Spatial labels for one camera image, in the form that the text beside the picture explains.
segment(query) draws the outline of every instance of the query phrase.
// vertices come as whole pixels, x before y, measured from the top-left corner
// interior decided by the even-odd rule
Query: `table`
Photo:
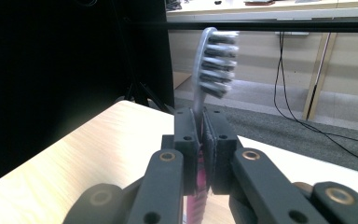
[[[145,173],[173,116],[122,101],[0,178],[0,223],[62,223],[81,193],[99,183],[122,188]],[[358,172],[240,137],[293,182],[335,181],[358,191]],[[203,223],[234,223],[228,196],[210,194]]]

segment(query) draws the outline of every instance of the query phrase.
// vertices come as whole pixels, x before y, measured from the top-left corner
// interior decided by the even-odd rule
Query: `toothbrush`
[[[229,90],[228,82],[234,78],[232,72],[237,65],[231,61],[238,52],[235,46],[239,32],[219,32],[214,27],[206,28],[200,38],[193,67],[194,104],[193,114],[197,137],[202,142],[203,103],[206,95],[222,98]],[[197,175],[197,194],[187,197],[186,224],[202,222],[208,196],[202,151],[200,151]]]

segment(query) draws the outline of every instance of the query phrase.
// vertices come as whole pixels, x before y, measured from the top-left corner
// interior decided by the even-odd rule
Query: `black cable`
[[[275,104],[275,108],[278,110],[278,112],[286,119],[289,119],[291,121],[295,121],[299,124],[301,124],[302,126],[304,126],[305,128],[313,131],[313,132],[316,132],[316,133],[321,133],[323,134],[325,137],[327,137],[328,139],[330,139],[332,142],[334,142],[335,144],[337,144],[339,147],[341,147],[343,150],[345,150],[346,152],[348,152],[349,154],[351,154],[353,157],[357,158],[358,159],[358,155],[350,152],[349,150],[347,150],[344,146],[342,146],[340,143],[338,143],[337,141],[335,141],[334,139],[332,139],[329,135],[333,135],[333,136],[336,136],[336,137],[341,137],[341,138],[346,138],[346,139],[350,139],[352,141],[357,141],[358,142],[358,139],[355,139],[355,138],[350,138],[350,137],[347,137],[347,136],[343,136],[343,135],[339,135],[339,134],[335,134],[335,133],[325,133],[325,132],[322,132],[321,130],[317,129],[316,127],[308,124],[308,123],[305,123],[305,122],[302,122],[298,119],[296,119],[295,115],[293,114],[292,110],[290,109],[290,106],[289,106],[289,103],[287,101],[287,94],[286,94],[286,83],[285,83],[285,80],[284,80],[284,70],[283,70],[283,40],[284,40],[284,32],[280,32],[280,35],[279,35],[279,40],[280,40],[280,60],[278,62],[278,68],[277,68],[277,76],[276,76],[276,79],[275,79],[275,88],[274,88],[274,104]],[[278,79],[279,79],[279,73],[280,73],[280,68],[282,70],[282,82],[283,82],[283,93],[284,93],[284,99],[285,99],[285,102],[286,102],[286,106],[287,106],[287,109],[289,110],[289,113],[290,115],[292,116],[292,119],[285,116],[283,114],[283,112],[277,107],[277,104],[276,104],[276,93],[277,93],[277,84],[278,84]]]

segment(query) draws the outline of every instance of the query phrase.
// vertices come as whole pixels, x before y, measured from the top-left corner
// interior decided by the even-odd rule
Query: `desk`
[[[173,116],[119,102],[0,178],[0,223],[61,223],[81,193],[99,183],[122,188],[145,173]],[[263,150],[291,181],[335,181],[358,191],[358,172],[240,137]],[[211,195],[203,223],[234,223],[227,196]]]

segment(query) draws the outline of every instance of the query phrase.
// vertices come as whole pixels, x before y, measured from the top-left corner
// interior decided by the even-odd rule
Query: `toothbrush head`
[[[235,77],[237,63],[235,46],[239,32],[220,32],[206,28],[201,36],[193,69],[195,91],[222,98],[230,90],[228,83]]]

